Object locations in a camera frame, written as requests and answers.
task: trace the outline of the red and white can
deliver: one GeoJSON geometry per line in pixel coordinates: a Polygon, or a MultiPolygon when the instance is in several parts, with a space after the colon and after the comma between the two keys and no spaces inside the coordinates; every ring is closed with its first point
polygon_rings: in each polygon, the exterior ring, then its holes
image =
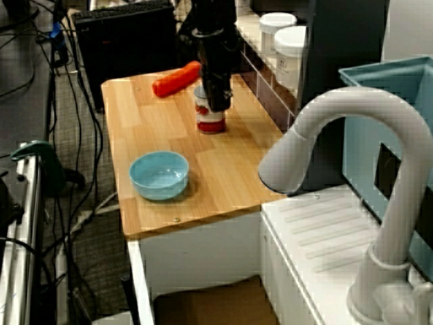
{"type": "Polygon", "coordinates": [[[196,98],[196,122],[197,128],[202,133],[220,133],[225,130],[225,113],[212,112],[210,110],[203,85],[194,89],[196,98]]]}

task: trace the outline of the container lid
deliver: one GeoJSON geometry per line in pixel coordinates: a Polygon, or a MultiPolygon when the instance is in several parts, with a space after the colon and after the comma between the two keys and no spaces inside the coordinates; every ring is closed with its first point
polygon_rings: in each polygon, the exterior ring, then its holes
{"type": "Polygon", "coordinates": [[[194,88],[194,95],[199,98],[206,98],[206,92],[204,91],[203,85],[194,88]]]}
{"type": "Polygon", "coordinates": [[[273,12],[260,17],[260,30],[267,34],[275,34],[282,28],[295,26],[298,19],[284,12],[273,12]]]}
{"type": "Polygon", "coordinates": [[[275,34],[275,49],[284,56],[301,58],[305,46],[305,26],[294,26],[279,30],[275,34]]]}

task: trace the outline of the wooden table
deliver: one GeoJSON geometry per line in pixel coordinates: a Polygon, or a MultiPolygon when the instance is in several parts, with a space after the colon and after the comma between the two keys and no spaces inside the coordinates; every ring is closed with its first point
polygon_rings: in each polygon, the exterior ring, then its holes
{"type": "Polygon", "coordinates": [[[206,135],[196,127],[193,89],[158,98],[151,84],[169,72],[115,79],[102,85],[123,232],[140,239],[260,210],[286,196],[266,188],[258,164],[282,136],[240,76],[233,76],[227,130],[206,135]],[[131,163],[148,152],[170,150],[189,163],[184,193],[147,200],[133,189],[131,163]]]}

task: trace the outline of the white shelf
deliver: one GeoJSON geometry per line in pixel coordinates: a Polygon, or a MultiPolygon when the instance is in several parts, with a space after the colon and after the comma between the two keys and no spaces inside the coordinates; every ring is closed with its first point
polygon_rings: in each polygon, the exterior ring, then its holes
{"type": "MultiPolygon", "coordinates": [[[[260,17],[252,10],[244,15],[237,17],[236,26],[245,42],[251,46],[260,59],[271,69],[273,74],[277,74],[277,55],[265,55],[261,50],[261,31],[260,31],[260,17]]],[[[290,90],[292,95],[297,98],[298,90],[290,90]]]]}

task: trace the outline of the blue bowl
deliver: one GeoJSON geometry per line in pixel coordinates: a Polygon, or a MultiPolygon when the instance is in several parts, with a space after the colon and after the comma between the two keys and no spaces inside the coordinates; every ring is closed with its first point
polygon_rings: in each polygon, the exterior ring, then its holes
{"type": "Polygon", "coordinates": [[[129,168],[135,190],[150,200],[167,200],[182,193],[188,183],[186,159],[170,151],[141,156],[129,168]]]}

